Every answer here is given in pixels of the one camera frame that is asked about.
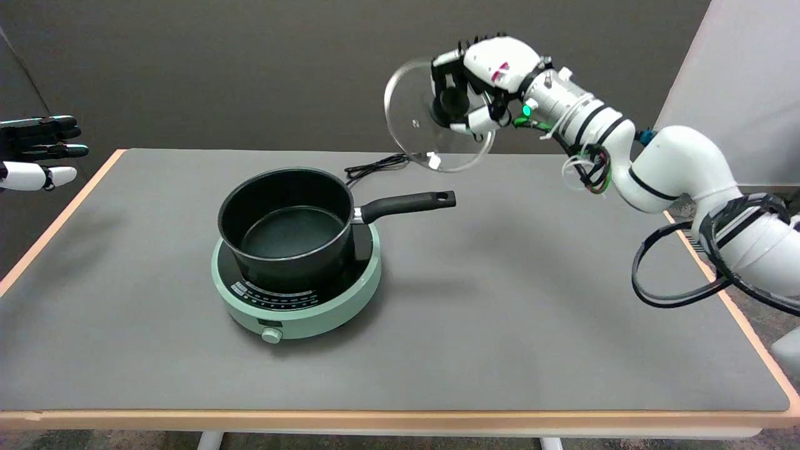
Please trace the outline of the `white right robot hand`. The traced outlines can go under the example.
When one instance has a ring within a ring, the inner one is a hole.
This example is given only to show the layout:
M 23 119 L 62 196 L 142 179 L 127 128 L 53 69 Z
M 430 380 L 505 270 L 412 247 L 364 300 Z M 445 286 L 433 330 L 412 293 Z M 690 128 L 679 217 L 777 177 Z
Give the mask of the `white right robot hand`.
M 534 80 L 552 68 L 550 57 L 517 38 L 477 35 L 429 63 L 429 113 L 441 128 L 479 139 L 511 125 L 509 103 L 525 102 Z

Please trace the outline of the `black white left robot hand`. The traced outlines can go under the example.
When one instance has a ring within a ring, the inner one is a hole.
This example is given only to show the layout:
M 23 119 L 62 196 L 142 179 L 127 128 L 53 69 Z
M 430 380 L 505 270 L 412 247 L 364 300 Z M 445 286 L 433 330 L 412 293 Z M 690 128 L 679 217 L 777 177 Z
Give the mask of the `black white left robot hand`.
M 47 166 L 43 161 L 77 159 L 89 154 L 83 144 L 68 143 L 82 134 L 71 115 L 2 121 L 2 191 L 52 191 L 74 181 L 74 166 Z

